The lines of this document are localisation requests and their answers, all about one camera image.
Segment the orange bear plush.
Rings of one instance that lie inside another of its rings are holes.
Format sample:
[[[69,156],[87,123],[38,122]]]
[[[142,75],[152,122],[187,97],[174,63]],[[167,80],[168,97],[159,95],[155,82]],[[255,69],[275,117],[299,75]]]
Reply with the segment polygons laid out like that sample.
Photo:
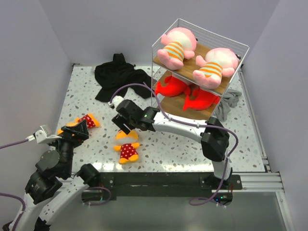
[[[74,121],[66,123],[66,126],[73,127],[82,121],[86,121],[88,131],[93,128],[99,128],[101,126],[100,122],[91,113],[86,114],[82,117],[77,117]]]
[[[134,163],[139,160],[137,148],[139,136],[136,131],[131,130],[128,134],[124,131],[119,131],[115,136],[114,150],[119,152],[119,164]]]

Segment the red shark plush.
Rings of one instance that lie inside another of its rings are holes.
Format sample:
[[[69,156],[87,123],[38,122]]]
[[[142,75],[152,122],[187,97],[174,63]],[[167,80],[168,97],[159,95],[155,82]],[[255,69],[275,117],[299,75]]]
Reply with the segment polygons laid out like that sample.
[[[154,92],[156,95],[161,94],[165,97],[174,97],[181,93],[190,95],[191,88],[188,83],[170,75],[165,77],[162,81],[158,81]]]

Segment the red whale plush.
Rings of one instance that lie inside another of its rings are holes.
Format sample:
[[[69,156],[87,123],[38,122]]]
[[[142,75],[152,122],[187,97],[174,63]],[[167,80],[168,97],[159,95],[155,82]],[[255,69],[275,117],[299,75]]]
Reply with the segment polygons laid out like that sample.
[[[186,111],[187,109],[202,111],[209,108],[212,104],[218,104],[220,101],[219,96],[200,88],[194,89],[191,95],[194,99],[191,100],[189,95],[186,96],[183,111]]]

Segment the pink striped plush doll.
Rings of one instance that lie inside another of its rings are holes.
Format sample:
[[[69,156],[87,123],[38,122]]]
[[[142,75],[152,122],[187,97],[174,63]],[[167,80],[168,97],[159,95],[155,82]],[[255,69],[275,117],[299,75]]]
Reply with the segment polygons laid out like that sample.
[[[216,89],[223,77],[232,77],[241,61],[241,56],[229,48],[211,49],[205,57],[198,55],[195,63],[199,67],[192,77],[202,88]]]
[[[195,56],[197,39],[193,32],[184,27],[176,27],[161,36],[162,49],[157,51],[158,60],[170,70],[179,70],[183,61]]]

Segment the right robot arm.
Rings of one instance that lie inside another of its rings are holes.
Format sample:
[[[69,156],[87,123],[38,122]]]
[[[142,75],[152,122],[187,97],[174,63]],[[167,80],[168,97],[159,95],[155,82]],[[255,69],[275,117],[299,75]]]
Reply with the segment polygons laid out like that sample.
[[[112,122],[126,134],[133,129],[168,132],[201,144],[203,156],[212,161],[215,185],[226,189],[231,184],[232,167],[227,160],[230,136],[216,118],[193,120],[150,106],[142,110],[132,100],[120,96],[114,97],[109,107],[117,111]]]

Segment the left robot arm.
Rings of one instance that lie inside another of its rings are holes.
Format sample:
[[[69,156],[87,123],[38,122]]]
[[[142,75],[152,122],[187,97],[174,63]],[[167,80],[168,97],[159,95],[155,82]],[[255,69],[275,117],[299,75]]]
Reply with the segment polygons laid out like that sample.
[[[24,197],[14,196],[21,202],[15,219],[5,225],[4,231],[48,231],[56,215],[86,189],[94,189],[100,183],[98,170],[92,164],[84,164],[71,183],[59,194],[60,180],[72,176],[74,149],[89,138],[85,120],[75,125],[65,125],[58,135],[42,125],[26,141],[36,141],[54,147],[44,152],[35,164]]]

